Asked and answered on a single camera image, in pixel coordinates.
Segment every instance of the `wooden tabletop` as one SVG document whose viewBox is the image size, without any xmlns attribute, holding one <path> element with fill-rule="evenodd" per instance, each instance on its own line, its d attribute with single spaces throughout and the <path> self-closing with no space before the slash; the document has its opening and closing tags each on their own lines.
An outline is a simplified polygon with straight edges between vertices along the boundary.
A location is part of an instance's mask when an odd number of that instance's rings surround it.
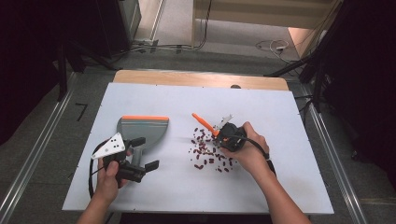
<svg viewBox="0 0 396 224">
<path fill-rule="evenodd" d="M 160 70 L 120 70 L 113 82 L 171 86 L 202 86 L 242 89 L 288 91 L 286 80 L 281 77 L 248 77 L 220 73 L 193 73 Z"/>
</svg>

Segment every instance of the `metal frame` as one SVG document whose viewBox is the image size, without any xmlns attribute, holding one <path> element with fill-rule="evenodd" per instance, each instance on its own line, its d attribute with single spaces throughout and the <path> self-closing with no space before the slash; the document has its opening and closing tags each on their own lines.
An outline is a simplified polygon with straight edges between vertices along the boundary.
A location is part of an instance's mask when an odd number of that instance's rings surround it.
<svg viewBox="0 0 396 224">
<path fill-rule="evenodd" d="M 311 91 L 308 87 L 302 84 L 302 91 L 304 95 L 311 95 Z M 335 150 L 332 139 L 327 131 L 326 125 L 324 124 L 321 114 L 317 113 L 315 108 L 310 105 L 309 111 L 312 119 L 317 127 L 318 134 L 326 151 L 327 157 L 329 158 L 332 171 L 334 172 L 335 178 L 337 179 L 338 186 L 343 194 L 346 206 L 349 210 L 350 216 L 352 217 L 353 223 L 368 223 L 366 216 L 361 209 L 361 204 L 358 197 L 356 196 L 355 190 L 349 181 L 347 172 L 344 169 L 341 160 L 338 157 L 337 151 Z"/>
<path fill-rule="evenodd" d="M 160 22 L 160 17 L 163 14 L 163 8 L 165 6 L 165 0 L 161 0 L 160 7 L 158 8 L 157 16 L 155 17 L 155 22 L 152 26 L 150 40 L 154 40 L 155 34 L 157 33 L 158 24 Z"/>
<path fill-rule="evenodd" d="M 9 187 L 6 197 L 2 201 L 0 207 L 0 224 L 8 223 L 9 219 L 11 218 L 18 201 L 26 189 L 33 172 L 35 171 L 35 168 L 47 147 L 47 144 L 58 124 L 58 121 L 64 113 L 64 109 L 66 108 L 71 95 L 73 94 L 77 80 L 77 75 L 73 72 L 68 81 L 68 85 L 70 87 L 69 91 L 66 93 L 64 99 L 61 102 L 58 102 L 54 107 L 29 156 L 26 158 L 26 161 L 24 162 L 20 172 Z"/>
</svg>

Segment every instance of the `forearm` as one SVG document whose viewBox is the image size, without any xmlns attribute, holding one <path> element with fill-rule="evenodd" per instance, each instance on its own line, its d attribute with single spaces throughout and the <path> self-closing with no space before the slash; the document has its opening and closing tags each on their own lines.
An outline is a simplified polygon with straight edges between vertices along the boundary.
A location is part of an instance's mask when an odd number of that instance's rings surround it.
<svg viewBox="0 0 396 224">
<path fill-rule="evenodd" d="M 77 224 L 104 223 L 108 204 L 99 199 L 92 198 L 85 211 L 79 217 Z"/>
<path fill-rule="evenodd" d="M 310 223 L 269 169 L 252 174 L 268 202 L 273 223 Z"/>
</svg>

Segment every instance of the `person's left hand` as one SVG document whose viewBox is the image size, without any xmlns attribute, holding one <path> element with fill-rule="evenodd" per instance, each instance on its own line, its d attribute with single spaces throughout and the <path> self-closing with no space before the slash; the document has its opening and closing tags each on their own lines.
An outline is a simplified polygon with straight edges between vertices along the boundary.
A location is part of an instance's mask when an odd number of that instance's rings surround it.
<svg viewBox="0 0 396 224">
<path fill-rule="evenodd" d="M 98 160 L 98 169 L 103 167 L 103 159 Z M 119 184 L 117 183 L 116 174 L 119 171 L 119 164 L 112 161 L 107 169 L 101 169 L 97 175 L 96 191 L 93 197 L 102 201 L 106 205 L 110 205 L 119 193 Z M 120 186 L 123 187 L 127 180 L 122 179 Z"/>
</svg>

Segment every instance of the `white board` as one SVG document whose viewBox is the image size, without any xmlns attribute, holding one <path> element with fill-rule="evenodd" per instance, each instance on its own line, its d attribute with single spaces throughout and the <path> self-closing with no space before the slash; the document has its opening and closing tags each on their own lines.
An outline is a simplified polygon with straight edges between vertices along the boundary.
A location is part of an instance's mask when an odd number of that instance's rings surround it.
<svg viewBox="0 0 396 224">
<path fill-rule="evenodd" d="M 238 163 L 218 172 L 222 163 L 206 165 L 192 153 L 194 129 L 202 128 L 197 113 L 212 125 L 234 115 L 231 123 L 250 121 L 265 136 L 277 178 L 306 214 L 332 214 L 332 205 L 319 173 L 298 108 L 290 91 L 155 86 L 110 83 L 64 202 L 63 210 L 84 210 L 90 200 L 88 172 L 96 146 L 116 132 L 123 115 L 167 116 L 161 142 L 145 149 L 142 164 L 160 160 L 158 170 L 141 183 L 130 182 L 110 210 L 157 213 L 268 213 L 254 179 Z"/>
</svg>

